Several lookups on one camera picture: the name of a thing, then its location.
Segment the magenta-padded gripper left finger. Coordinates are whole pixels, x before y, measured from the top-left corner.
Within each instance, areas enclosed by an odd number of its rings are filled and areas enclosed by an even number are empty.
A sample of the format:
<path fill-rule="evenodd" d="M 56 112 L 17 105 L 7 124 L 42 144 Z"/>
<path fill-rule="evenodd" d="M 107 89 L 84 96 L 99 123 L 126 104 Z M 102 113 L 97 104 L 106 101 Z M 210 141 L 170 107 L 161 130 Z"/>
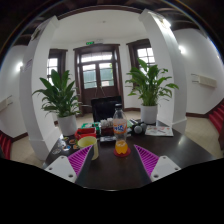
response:
<path fill-rule="evenodd" d="M 68 157 L 59 156 L 46 168 L 46 171 L 72 183 L 82 183 L 89 169 L 93 154 L 94 147 L 90 145 Z"/>

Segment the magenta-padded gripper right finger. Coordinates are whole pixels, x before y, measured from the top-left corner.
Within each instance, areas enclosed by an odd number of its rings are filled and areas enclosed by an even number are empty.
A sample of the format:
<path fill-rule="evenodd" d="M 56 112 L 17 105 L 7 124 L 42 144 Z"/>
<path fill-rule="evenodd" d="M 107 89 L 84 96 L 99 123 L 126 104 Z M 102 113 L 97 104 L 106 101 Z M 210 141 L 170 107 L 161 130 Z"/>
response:
<path fill-rule="evenodd" d="M 165 155 L 157 156 L 138 145 L 135 145 L 135 149 L 137 150 L 144 170 L 152 182 L 180 170 L 180 167 Z"/>

